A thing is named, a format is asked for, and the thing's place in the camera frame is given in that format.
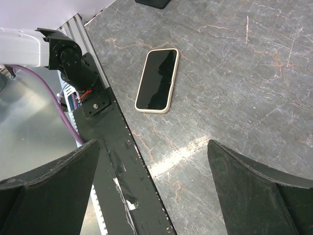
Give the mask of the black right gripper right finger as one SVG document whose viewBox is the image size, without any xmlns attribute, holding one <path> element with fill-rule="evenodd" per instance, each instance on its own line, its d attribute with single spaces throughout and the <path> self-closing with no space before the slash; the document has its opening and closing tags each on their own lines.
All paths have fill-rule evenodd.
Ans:
<svg viewBox="0 0 313 235">
<path fill-rule="evenodd" d="M 313 182 L 210 140 L 208 161 L 229 235 L 311 235 Z"/>
</svg>

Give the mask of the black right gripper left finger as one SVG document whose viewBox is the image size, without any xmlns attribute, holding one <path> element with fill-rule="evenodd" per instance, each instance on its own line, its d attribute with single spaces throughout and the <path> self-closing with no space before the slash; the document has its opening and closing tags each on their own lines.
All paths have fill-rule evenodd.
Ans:
<svg viewBox="0 0 313 235">
<path fill-rule="evenodd" d="M 31 171 L 0 182 L 2 235 L 78 235 L 99 158 L 91 140 Z"/>
</svg>

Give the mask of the pink-cased smartphone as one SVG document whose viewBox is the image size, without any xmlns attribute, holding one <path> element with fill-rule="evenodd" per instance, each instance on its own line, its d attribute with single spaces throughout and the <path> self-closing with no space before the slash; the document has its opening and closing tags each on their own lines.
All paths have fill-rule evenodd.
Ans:
<svg viewBox="0 0 313 235">
<path fill-rule="evenodd" d="M 134 104 L 137 111 L 156 114 L 168 112 L 178 62 L 179 51 L 176 48 L 148 52 Z"/>
</svg>

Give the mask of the black angled desk phone stand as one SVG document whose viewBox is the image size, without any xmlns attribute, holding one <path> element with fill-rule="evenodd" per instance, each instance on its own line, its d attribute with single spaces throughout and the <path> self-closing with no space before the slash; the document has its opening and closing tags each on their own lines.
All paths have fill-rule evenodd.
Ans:
<svg viewBox="0 0 313 235">
<path fill-rule="evenodd" d="M 156 9 L 164 9 L 170 1 L 171 0 L 135 0 L 136 3 Z"/>
</svg>

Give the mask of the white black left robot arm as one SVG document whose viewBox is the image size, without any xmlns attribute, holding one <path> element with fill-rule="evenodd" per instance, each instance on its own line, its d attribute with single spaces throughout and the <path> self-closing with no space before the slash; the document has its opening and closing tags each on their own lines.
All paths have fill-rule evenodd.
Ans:
<svg viewBox="0 0 313 235">
<path fill-rule="evenodd" d="M 98 72 L 80 46 L 60 31 L 37 28 L 0 29 L 0 64 L 58 70 L 77 91 L 92 88 Z"/>
</svg>

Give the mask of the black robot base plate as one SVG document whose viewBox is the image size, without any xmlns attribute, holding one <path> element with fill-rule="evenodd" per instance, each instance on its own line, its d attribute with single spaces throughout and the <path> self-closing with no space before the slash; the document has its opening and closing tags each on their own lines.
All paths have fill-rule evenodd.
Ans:
<svg viewBox="0 0 313 235">
<path fill-rule="evenodd" d="M 93 185 L 110 235 L 174 235 L 175 227 L 111 87 L 91 54 L 74 56 L 75 80 L 91 92 L 74 111 L 80 137 L 97 140 Z"/>
</svg>

